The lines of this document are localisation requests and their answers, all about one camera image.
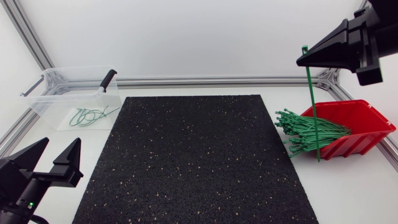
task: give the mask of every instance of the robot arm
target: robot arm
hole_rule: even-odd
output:
[[[307,54],[298,66],[347,68],[360,85],[382,82],[379,58],[398,52],[398,2],[369,0],[372,7],[354,13]]]

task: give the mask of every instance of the green cable tie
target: green cable tie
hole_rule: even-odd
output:
[[[307,45],[304,45],[302,47],[302,52],[303,52],[303,55],[306,55],[308,53]],[[314,122],[314,127],[315,127],[315,135],[317,137],[317,158],[318,158],[318,162],[321,162],[321,155],[320,155],[320,148],[319,148],[319,137],[318,137],[318,125],[317,125],[317,109],[315,108],[315,100],[313,97],[310,67],[305,67],[305,69],[307,71],[308,85],[310,87],[312,110],[313,110],[313,122]]]

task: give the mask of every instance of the black cable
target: black cable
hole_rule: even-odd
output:
[[[32,215],[30,220],[32,222],[35,222],[35,223],[38,223],[38,224],[49,224],[47,220],[45,220],[44,218],[42,218],[42,217],[40,217],[38,215]]]

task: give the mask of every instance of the transparent plastic container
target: transparent plastic container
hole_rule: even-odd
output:
[[[122,103],[112,66],[50,68],[22,99],[57,131],[111,129]]]

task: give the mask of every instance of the white backdrop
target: white backdrop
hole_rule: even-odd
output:
[[[56,67],[111,64],[148,78],[305,75],[301,46],[361,0],[20,2]]]

